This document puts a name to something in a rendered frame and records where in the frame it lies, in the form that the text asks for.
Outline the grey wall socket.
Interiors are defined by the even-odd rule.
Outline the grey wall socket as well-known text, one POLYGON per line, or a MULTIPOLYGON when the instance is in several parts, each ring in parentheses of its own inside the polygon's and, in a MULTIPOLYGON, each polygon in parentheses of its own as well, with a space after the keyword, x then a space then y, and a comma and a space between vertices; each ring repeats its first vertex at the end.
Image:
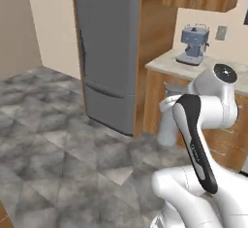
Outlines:
POLYGON ((217 28, 215 39, 217 41, 224 41, 226 37, 227 29, 228 29, 227 26, 219 25, 217 28))

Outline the grey fridge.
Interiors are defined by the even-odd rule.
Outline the grey fridge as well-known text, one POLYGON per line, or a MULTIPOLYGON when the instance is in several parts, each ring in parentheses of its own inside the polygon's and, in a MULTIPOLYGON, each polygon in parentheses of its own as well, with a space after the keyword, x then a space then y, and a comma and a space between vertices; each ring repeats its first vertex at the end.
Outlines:
POLYGON ((76 0, 90 118, 134 134, 140 0, 76 0))

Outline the blue grey coffee machine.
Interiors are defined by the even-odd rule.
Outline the blue grey coffee machine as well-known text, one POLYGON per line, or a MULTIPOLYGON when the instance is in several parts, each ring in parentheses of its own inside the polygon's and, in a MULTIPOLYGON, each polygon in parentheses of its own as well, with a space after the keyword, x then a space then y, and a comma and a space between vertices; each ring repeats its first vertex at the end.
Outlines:
POLYGON ((209 28, 205 24, 187 24, 181 33, 181 42, 186 44, 186 49, 178 54, 175 60, 179 63, 199 66, 208 43, 209 28))

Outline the wooden cupboard corner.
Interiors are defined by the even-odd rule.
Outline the wooden cupboard corner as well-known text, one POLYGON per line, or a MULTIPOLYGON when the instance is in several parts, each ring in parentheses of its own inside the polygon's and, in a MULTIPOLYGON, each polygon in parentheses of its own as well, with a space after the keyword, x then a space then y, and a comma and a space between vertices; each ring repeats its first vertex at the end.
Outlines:
POLYGON ((0 202, 0 228, 15 228, 1 202, 0 202))

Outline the wooden base cupboard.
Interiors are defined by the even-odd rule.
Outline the wooden base cupboard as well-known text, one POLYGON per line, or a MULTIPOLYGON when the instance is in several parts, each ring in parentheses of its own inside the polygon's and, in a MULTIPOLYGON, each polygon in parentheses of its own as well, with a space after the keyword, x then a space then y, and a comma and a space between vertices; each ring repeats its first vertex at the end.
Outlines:
MULTIPOLYGON (((189 81, 149 69, 146 78, 143 130, 156 134, 160 121, 159 103, 165 98, 166 83, 186 86, 189 81)), ((235 93, 238 119, 230 129, 204 130, 214 159, 227 168, 248 173, 248 96, 235 93)))

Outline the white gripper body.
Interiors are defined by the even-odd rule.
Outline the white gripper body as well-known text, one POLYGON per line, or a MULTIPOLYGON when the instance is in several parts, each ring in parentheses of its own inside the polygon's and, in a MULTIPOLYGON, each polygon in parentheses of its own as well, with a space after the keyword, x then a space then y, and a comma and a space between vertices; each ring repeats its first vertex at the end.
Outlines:
POLYGON ((172 110, 163 112, 157 134, 158 143, 163 147, 173 147, 176 144, 177 136, 178 129, 172 116, 172 110))

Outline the wooden fridge housing panel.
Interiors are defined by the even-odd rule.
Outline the wooden fridge housing panel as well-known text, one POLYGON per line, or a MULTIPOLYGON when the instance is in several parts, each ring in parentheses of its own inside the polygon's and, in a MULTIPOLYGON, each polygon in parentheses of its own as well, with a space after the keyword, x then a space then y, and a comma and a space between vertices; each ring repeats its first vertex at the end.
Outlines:
POLYGON ((145 65, 171 50, 177 9, 166 7, 163 0, 139 0, 139 35, 136 64, 134 137, 143 130, 147 71, 145 65))

